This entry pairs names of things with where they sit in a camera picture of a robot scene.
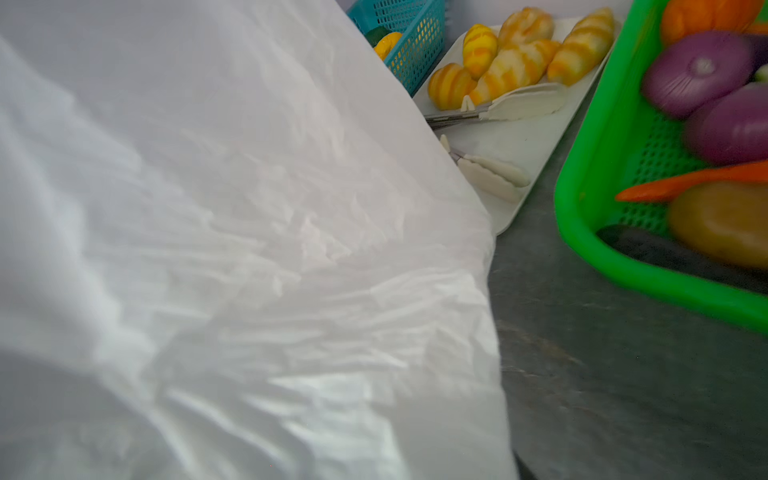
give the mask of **plastic bag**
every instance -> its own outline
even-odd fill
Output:
[[[0,32],[0,477],[514,478],[487,215],[333,0]]]

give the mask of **green basket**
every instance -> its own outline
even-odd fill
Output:
[[[768,333],[768,296],[632,260],[595,235],[622,223],[667,234],[666,207],[620,204],[625,188],[695,170],[703,163],[680,142],[682,124],[640,95],[643,73],[661,52],[667,0],[635,0],[554,192],[565,242],[616,283]],[[768,17],[764,9],[760,19]]]

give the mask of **brown potato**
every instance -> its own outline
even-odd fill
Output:
[[[680,242],[713,260],[768,270],[768,185],[697,185],[670,204],[667,222]]]

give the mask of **white sheet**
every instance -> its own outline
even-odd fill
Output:
[[[0,32],[0,478],[515,477],[488,216],[333,0]]]

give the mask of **dark stone table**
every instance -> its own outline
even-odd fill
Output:
[[[766,338],[616,286],[558,234],[587,106],[489,278],[515,450],[539,480],[768,478]]]

